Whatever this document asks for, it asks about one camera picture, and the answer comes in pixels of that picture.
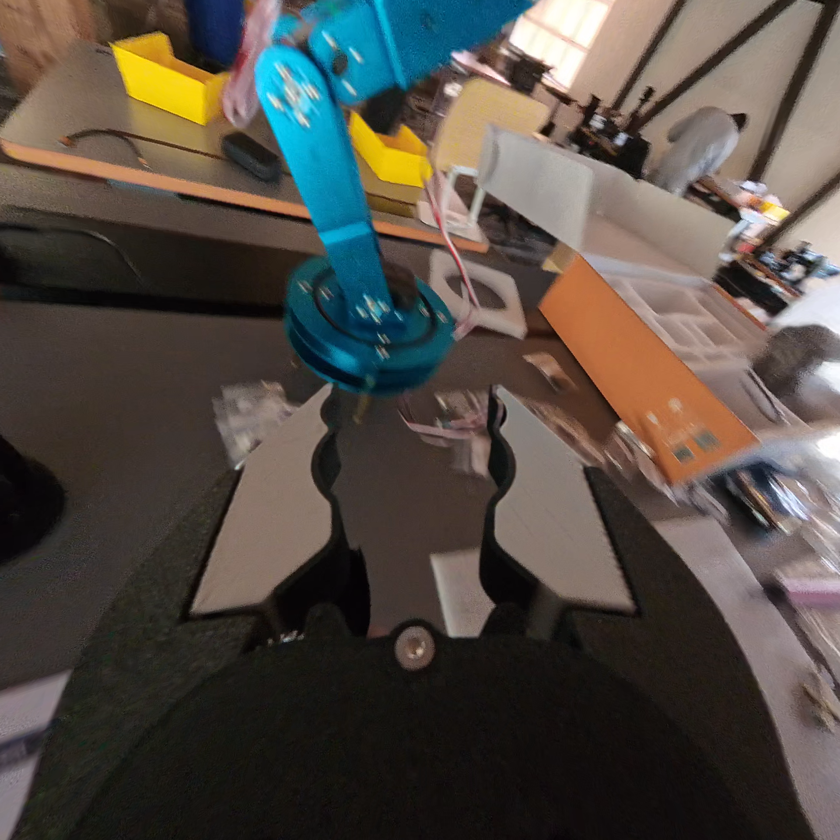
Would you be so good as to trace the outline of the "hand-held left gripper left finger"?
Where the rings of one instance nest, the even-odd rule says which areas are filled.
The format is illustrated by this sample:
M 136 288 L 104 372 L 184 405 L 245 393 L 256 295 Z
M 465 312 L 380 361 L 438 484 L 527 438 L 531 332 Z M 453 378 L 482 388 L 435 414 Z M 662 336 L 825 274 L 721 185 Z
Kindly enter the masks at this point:
M 236 469 L 191 618 L 304 618 L 318 603 L 342 600 L 350 545 L 333 493 L 336 407 L 333 387 L 323 386 Z

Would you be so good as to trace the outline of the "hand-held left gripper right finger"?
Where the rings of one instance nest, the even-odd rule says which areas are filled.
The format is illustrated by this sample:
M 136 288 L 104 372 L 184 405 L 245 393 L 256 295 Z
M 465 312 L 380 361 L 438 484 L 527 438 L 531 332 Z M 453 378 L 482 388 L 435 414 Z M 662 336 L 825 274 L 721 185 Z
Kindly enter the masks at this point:
M 536 599 L 634 615 L 637 606 L 592 493 L 589 466 L 517 396 L 490 389 L 488 472 L 480 584 L 494 605 Z

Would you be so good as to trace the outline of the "blue toy robot arm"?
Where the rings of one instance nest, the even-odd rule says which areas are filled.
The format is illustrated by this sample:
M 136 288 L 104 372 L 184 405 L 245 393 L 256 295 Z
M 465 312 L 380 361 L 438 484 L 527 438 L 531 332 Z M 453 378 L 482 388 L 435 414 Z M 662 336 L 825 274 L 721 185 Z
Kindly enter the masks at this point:
M 287 282 L 284 323 L 296 356 L 326 382 L 363 396 L 409 392 L 437 371 L 456 333 L 427 283 L 384 262 L 343 109 L 409 89 L 530 5 L 316 2 L 279 17 L 255 89 L 325 249 Z

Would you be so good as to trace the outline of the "group of small parts bags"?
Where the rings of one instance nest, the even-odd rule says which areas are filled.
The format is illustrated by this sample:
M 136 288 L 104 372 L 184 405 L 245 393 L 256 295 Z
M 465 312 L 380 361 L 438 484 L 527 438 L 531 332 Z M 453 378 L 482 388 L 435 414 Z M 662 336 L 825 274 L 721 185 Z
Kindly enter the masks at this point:
M 397 412 L 403 423 L 426 444 L 447 448 L 453 467 L 461 474 L 487 479 L 490 435 L 487 432 L 489 390 L 448 390 L 432 396 L 402 396 Z M 614 469 L 619 475 L 643 476 L 657 490 L 669 493 L 655 465 L 653 451 L 624 422 L 615 424 L 609 438 L 598 443 L 583 423 L 562 407 L 519 396 L 520 403 L 555 436 L 561 438 L 588 465 Z M 294 412 L 282 385 L 258 381 L 222 388 L 213 399 L 217 430 L 231 465 L 239 468 L 246 457 Z

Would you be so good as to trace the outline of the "orange white cardboard box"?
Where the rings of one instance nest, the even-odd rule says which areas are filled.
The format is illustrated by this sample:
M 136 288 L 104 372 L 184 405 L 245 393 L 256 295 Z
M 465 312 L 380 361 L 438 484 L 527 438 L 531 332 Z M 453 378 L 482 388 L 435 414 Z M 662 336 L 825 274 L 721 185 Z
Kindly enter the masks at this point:
M 541 314 L 668 484 L 760 456 L 778 404 L 749 375 L 763 329 L 709 279 L 726 222 L 496 126 L 477 183 L 556 239 Z

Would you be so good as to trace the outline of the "black glasses case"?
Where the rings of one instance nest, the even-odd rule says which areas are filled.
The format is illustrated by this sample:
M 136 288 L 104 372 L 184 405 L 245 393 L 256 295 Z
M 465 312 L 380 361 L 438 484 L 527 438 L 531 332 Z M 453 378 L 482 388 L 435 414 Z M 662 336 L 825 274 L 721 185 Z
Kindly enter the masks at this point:
M 260 182 L 277 184 L 283 177 L 281 156 L 246 133 L 227 133 L 221 139 L 220 150 L 227 161 Z

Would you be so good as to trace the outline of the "yellow plastic bin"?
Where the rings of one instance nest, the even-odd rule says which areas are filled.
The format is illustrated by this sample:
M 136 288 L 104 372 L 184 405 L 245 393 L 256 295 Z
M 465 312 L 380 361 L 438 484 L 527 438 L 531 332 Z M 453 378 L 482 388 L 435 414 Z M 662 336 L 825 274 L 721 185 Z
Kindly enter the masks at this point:
M 359 113 L 351 112 L 348 128 L 355 152 L 381 181 L 423 187 L 432 179 L 427 146 L 407 126 L 393 136 L 380 134 Z
M 110 43 L 127 95 L 202 126 L 223 114 L 228 73 L 212 73 L 176 58 L 161 31 Z

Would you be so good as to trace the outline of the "wood edged grey table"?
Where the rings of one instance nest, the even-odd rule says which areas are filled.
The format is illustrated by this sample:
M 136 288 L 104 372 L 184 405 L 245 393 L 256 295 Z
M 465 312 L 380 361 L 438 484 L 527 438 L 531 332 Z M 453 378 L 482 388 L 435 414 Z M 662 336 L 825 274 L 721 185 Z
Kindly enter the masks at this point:
M 2 152 L 30 165 L 13 205 L 242 245 L 322 255 L 289 176 L 258 181 L 227 161 L 233 128 L 133 100 L 110 48 L 77 43 L 2 126 Z

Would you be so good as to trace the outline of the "blue trash barrel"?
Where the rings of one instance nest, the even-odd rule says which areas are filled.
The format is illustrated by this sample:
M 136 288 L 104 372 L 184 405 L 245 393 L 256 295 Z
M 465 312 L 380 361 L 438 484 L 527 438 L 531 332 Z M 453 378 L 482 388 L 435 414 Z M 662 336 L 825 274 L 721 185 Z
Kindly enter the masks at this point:
M 184 1 L 190 43 L 221 67 L 235 61 L 245 24 L 244 1 Z

